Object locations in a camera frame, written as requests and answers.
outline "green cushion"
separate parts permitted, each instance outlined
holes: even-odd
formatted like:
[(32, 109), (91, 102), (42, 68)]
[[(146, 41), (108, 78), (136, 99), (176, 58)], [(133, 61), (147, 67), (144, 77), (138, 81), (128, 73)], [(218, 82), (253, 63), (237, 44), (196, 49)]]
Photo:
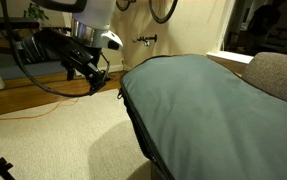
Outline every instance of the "green cushion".
[(175, 179), (287, 179), (287, 102), (199, 55), (148, 60), (121, 83)]

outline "gray upholstered chair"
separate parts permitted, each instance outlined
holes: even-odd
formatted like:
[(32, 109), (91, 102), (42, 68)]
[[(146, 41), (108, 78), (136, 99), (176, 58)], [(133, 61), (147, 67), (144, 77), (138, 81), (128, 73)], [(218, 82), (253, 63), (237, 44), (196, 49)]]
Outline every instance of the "gray upholstered chair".
[(287, 101), (287, 55), (266, 52), (257, 54), (246, 67), (242, 78)]

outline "bicycle wheel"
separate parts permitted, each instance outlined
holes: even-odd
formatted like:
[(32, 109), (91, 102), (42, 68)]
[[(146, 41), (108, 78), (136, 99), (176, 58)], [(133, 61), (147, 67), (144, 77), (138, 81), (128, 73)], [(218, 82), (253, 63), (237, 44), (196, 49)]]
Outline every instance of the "bicycle wheel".
[(172, 16), (178, 0), (149, 0), (150, 11), (153, 19), (163, 24)]
[(116, 0), (116, 6), (120, 11), (126, 11), (130, 6), (129, 0)]

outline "beige carpet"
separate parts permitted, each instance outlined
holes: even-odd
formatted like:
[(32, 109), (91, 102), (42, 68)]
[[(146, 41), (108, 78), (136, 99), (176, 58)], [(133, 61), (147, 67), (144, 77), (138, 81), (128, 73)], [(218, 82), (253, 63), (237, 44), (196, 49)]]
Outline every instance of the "beige carpet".
[[(150, 179), (118, 90), (64, 101), (38, 118), (0, 121), (0, 155), (16, 179)], [(58, 103), (1, 115), (37, 116)]]

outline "window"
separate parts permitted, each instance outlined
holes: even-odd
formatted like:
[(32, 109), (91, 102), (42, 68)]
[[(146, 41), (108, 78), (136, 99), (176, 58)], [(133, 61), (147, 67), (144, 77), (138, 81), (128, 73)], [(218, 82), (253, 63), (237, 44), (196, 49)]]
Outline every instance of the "window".
[(280, 17), (276, 23), (271, 23), (264, 41), (255, 42), (255, 48), (249, 51), (249, 45), (255, 39), (249, 34), (250, 22), (258, 8), (270, 5), (273, 1), (280, 0), (235, 0), (221, 50), (251, 56), (263, 51), (287, 54), (287, 0), (278, 7)]

